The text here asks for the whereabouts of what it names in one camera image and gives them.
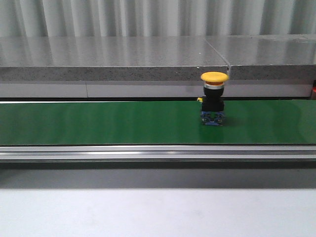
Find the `green conveyor belt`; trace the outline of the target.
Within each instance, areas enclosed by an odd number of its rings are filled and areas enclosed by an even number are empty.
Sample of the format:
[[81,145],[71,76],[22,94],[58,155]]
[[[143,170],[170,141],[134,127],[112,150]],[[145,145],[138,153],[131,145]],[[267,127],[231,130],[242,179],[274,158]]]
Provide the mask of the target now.
[[310,100],[227,101],[222,126],[197,101],[2,103],[2,145],[314,144]]

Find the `grey speckled stone slab right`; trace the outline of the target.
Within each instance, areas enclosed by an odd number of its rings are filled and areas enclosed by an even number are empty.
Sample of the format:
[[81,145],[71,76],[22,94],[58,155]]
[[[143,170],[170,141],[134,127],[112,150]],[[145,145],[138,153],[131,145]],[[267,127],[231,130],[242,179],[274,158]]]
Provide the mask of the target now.
[[231,80],[316,79],[316,38],[308,35],[208,36],[228,63]]

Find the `grey speckled stone slab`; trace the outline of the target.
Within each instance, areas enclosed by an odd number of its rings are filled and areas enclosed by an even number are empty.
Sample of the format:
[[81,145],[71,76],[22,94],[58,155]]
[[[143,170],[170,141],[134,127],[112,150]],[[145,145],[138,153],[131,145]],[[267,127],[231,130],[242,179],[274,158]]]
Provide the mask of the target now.
[[228,63],[231,80],[316,79],[316,38],[308,35],[208,36]]
[[2,37],[1,81],[198,81],[226,72],[203,37]]

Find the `grey speckled stone slab left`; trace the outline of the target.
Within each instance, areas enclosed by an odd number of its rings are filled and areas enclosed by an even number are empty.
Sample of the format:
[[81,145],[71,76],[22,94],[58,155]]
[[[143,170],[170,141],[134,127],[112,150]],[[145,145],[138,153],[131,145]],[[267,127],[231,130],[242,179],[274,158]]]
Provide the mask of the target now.
[[1,81],[198,81],[226,72],[203,37],[2,37]]

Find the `white cabinet panel under slab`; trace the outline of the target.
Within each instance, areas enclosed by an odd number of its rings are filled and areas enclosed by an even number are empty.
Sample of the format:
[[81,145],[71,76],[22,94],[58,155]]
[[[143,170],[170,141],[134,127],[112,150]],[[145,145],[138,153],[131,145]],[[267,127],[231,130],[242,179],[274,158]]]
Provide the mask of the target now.
[[[312,82],[231,81],[224,97],[308,97]],[[167,98],[201,97],[201,81],[2,82],[2,98]]]

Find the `white pleated curtain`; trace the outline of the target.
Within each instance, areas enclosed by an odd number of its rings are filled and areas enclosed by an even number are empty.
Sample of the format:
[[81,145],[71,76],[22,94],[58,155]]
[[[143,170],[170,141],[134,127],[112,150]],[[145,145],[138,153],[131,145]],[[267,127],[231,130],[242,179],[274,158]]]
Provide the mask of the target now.
[[3,37],[286,35],[316,32],[313,0],[3,0]]

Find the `aluminium conveyor frame rail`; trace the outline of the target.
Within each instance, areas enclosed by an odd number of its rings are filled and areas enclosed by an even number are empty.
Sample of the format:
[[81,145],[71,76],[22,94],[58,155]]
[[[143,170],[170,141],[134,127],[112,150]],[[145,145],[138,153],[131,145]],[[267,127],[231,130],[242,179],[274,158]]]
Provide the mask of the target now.
[[315,145],[2,146],[2,169],[309,169]]

